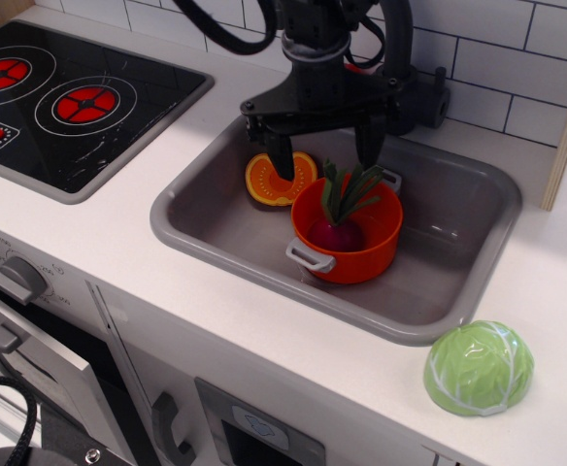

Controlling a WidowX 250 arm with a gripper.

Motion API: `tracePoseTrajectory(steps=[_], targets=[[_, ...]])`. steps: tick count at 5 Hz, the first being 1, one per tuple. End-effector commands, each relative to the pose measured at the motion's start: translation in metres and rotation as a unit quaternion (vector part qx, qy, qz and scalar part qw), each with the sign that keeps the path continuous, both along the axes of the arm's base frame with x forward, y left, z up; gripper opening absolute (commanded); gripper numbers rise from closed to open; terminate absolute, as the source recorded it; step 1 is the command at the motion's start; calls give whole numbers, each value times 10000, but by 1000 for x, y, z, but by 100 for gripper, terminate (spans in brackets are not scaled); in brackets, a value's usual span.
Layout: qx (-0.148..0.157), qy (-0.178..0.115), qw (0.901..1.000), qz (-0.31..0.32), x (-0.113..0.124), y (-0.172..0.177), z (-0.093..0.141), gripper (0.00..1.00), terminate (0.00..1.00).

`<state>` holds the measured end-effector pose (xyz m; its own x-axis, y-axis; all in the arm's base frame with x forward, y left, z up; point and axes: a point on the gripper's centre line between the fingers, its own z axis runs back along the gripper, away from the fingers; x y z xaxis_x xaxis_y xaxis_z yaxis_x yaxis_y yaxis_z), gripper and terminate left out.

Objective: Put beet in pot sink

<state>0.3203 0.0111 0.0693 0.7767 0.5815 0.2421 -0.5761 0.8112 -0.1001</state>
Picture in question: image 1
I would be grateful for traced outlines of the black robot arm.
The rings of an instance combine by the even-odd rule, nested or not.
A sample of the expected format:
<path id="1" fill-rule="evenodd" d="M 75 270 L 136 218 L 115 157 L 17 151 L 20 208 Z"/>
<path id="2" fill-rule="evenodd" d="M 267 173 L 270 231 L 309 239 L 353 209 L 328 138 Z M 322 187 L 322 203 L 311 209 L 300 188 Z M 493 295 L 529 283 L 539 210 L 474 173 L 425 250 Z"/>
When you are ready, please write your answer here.
<path id="1" fill-rule="evenodd" d="M 287 181 L 295 177 L 294 135 L 352 127 L 362 165 L 378 159 L 387 124 L 398 113 L 398 88 L 344 64 L 350 33 L 370 6 L 368 1 L 281 3 L 282 48 L 292 69 L 282 83 L 246 101 L 241 112 L 250 140 L 265 147 Z"/>

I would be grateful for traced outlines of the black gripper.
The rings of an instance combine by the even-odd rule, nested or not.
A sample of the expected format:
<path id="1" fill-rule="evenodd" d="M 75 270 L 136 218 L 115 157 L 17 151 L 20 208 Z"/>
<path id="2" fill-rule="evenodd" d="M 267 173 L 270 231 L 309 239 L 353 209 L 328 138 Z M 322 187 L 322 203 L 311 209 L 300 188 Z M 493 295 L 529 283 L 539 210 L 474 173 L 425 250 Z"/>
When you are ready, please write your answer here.
<path id="1" fill-rule="evenodd" d="M 250 139 L 265 143 L 280 178 L 292 181 L 294 161 L 288 136 L 355 127 L 355 147 L 367 170 L 384 145 L 385 121 L 398 113 L 401 82 L 347 68 L 341 57 L 311 63 L 293 62 L 292 71 L 275 87 L 245 100 Z"/>

